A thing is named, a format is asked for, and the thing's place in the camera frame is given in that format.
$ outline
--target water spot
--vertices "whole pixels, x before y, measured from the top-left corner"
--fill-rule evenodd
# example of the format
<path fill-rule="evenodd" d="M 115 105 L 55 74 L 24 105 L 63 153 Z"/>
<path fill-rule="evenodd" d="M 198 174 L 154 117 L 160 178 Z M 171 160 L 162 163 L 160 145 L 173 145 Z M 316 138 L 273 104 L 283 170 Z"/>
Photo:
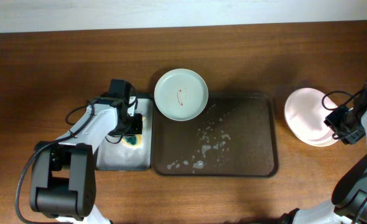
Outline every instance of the water spot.
<path fill-rule="evenodd" d="M 193 164 L 193 168 L 202 169 L 204 167 L 203 161 L 197 161 Z"/>
<path fill-rule="evenodd" d="M 175 163 L 173 162 L 173 163 L 171 163 L 171 164 L 169 164 L 169 165 L 167 165 L 167 169 L 171 169 L 171 167 L 172 166 L 174 166 L 175 165 Z"/>
<path fill-rule="evenodd" d="M 207 150 L 211 149 L 210 145 L 203 145 L 202 146 L 202 153 L 203 153 L 203 157 L 206 158 L 206 152 Z"/>
<path fill-rule="evenodd" d="M 229 134 L 223 134 L 221 135 L 221 138 L 224 139 L 224 138 L 227 138 L 227 139 L 231 139 L 231 137 L 229 136 Z"/>

